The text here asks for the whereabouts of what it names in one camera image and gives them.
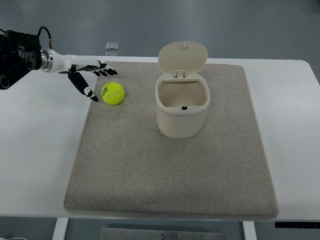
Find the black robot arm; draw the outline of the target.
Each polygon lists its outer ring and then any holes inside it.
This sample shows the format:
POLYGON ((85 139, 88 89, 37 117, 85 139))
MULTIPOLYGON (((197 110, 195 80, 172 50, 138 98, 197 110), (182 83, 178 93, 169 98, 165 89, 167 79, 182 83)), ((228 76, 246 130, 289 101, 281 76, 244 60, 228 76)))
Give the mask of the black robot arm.
POLYGON ((40 44, 42 31, 48 35, 49 49, 53 49, 51 33, 41 26, 36 35, 13 30, 0 30, 0 89, 7 90, 33 70, 46 69, 53 58, 40 44))

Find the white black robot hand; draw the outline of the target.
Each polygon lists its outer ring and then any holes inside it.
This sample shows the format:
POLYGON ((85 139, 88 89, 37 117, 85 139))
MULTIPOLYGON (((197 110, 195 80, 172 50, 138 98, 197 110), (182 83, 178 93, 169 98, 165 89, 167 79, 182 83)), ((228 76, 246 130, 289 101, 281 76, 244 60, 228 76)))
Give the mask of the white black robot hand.
POLYGON ((96 76, 113 76, 118 72, 105 62, 97 58, 79 55, 61 55, 52 49, 43 49, 41 51, 42 65, 41 70, 47 73, 57 72, 66 74, 75 88, 84 96, 94 102, 99 98, 90 88, 87 81, 81 75, 81 72, 90 72, 96 76))

